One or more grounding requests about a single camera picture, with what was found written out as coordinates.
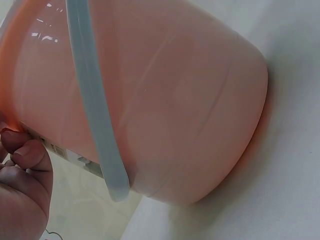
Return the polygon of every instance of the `pink plastic container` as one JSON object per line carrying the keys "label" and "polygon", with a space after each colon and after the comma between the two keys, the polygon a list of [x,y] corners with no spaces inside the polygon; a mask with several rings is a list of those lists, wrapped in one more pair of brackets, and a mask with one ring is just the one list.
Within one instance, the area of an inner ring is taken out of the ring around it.
{"label": "pink plastic container", "polygon": [[[89,1],[89,18],[86,0],[67,2],[16,0],[0,28],[6,123],[99,163],[117,201],[129,186],[172,204],[206,196],[258,124],[263,56],[186,0]],[[102,92],[80,83],[99,79]],[[106,110],[90,102],[101,93]]]}

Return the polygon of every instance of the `sticker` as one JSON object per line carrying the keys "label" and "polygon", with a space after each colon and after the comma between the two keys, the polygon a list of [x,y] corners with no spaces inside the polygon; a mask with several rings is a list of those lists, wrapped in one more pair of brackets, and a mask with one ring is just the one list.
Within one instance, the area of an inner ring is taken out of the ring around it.
{"label": "sticker", "polygon": [[40,135],[38,132],[32,130],[31,128],[27,127],[25,124],[23,124],[21,122],[21,127],[22,129],[30,134],[34,139],[39,140],[40,142],[42,142],[42,144],[51,152],[57,154],[59,157],[65,159],[65,160],[69,160],[68,159],[68,154],[67,154],[67,150],[64,149],[63,147],[60,147],[56,144],[54,144],[52,141],[50,141],[49,139],[47,139],[46,137]]}
{"label": "sticker", "polygon": [[39,240],[63,240],[60,234],[45,230]]}
{"label": "sticker", "polygon": [[28,127],[26,124],[24,124],[23,122],[20,122],[22,129],[30,134],[34,139],[37,139],[38,141],[42,142],[42,144],[46,147],[46,149],[48,149],[49,151],[55,153],[56,155],[58,155],[59,157],[67,160],[68,162],[77,165],[78,167],[85,169],[86,171],[97,175],[100,178],[103,178],[103,174],[100,168],[100,165],[90,161],[88,159],[86,159],[85,157],[76,154],[75,152],[69,150],[69,149],[65,149],[61,146],[58,146],[57,144],[55,144],[54,142],[52,142],[50,139],[48,139],[45,136],[42,136],[41,134],[39,134],[38,132],[36,132],[35,130],[31,129],[30,127]]}

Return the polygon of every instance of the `plastic handle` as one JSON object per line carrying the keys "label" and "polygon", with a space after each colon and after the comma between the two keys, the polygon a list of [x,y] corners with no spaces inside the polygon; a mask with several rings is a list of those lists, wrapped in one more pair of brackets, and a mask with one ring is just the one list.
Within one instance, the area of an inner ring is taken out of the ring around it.
{"label": "plastic handle", "polygon": [[66,0],[76,77],[101,171],[114,201],[123,201],[130,184],[112,128],[99,68],[88,0]]}

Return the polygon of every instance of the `fingernail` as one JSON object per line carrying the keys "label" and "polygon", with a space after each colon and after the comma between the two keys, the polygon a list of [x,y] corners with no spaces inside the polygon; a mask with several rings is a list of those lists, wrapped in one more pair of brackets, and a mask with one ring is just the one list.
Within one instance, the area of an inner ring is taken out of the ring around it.
{"label": "fingernail", "polygon": [[25,156],[29,152],[30,148],[28,146],[23,146],[16,150],[14,154],[20,155],[20,156]]}
{"label": "fingernail", "polygon": [[1,130],[1,133],[3,134],[4,132],[12,132],[12,130],[11,129],[9,129],[9,128],[7,128],[7,127],[4,127],[4,128],[2,128],[2,130]]}

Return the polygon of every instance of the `finger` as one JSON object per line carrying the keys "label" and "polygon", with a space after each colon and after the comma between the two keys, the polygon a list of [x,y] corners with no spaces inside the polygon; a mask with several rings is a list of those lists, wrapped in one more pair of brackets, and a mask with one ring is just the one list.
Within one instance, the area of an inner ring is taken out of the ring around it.
{"label": "finger", "polygon": [[0,183],[28,196],[43,210],[48,218],[50,196],[43,186],[25,171],[15,166],[0,167]]}
{"label": "finger", "polygon": [[12,131],[7,128],[1,131],[2,145],[10,154],[13,154],[29,140],[31,140],[31,136],[24,132]]}
{"label": "finger", "polygon": [[4,164],[6,167],[14,167],[16,164],[10,159]]}
{"label": "finger", "polygon": [[27,141],[12,156],[13,163],[27,172],[42,184],[49,196],[52,194],[53,168],[48,152],[41,142]]}
{"label": "finger", "polygon": [[4,148],[4,146],[0,142],[0,163],[4,162],[7,155],[8,155],[7,150]]}

